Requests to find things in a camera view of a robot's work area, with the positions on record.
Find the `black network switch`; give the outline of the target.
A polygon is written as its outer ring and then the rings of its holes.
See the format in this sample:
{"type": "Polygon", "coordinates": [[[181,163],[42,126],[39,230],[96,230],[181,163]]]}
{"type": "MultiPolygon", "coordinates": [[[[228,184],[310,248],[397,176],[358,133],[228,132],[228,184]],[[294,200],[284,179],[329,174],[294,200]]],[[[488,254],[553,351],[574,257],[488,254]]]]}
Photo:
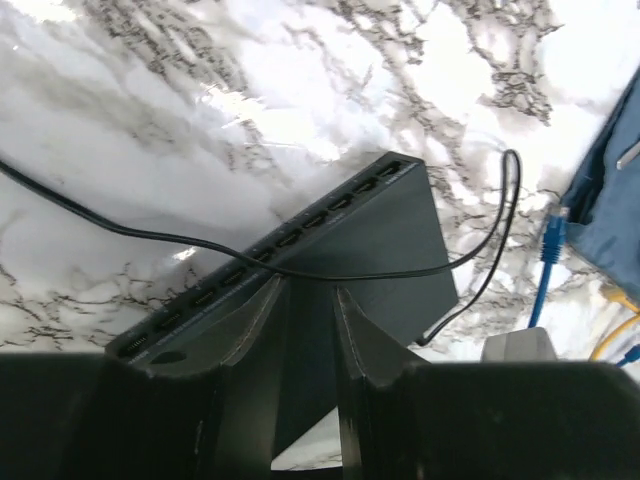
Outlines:
{"type": "Polygon", "coordinates": [[[117,336],[107,351],[148,364],[245,303],[273,268],[297,272],[275,449],[282,452],[336,404],[331,277],[368,318],[402,345],[416,340],[457,302],[423,161],[389,152],[233,259],[117,336]],[[405,272],[437,268],[436,275],[405,272]]]}

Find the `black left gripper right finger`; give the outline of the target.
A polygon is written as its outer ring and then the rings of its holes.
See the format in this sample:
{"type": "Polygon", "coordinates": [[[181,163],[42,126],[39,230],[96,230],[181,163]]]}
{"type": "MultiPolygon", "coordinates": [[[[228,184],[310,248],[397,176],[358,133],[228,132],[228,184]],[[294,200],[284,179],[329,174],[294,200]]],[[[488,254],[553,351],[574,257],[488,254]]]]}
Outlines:
{"type": "Polygon", "coordinates": [[[429,363],[334,292],[346,479],[635,479],[639,388],[597,362],[429,363]]]}

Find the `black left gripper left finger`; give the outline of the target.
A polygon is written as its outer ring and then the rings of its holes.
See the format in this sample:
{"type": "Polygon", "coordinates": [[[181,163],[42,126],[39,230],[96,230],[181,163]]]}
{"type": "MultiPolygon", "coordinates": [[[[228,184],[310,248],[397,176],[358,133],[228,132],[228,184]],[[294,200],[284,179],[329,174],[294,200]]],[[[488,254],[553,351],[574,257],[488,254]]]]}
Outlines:
{"type": "Polygon", "coordinates": [[[289,285],[146,366],[98,353],[1,357],[5,479],[266,479],[289,285]]]}

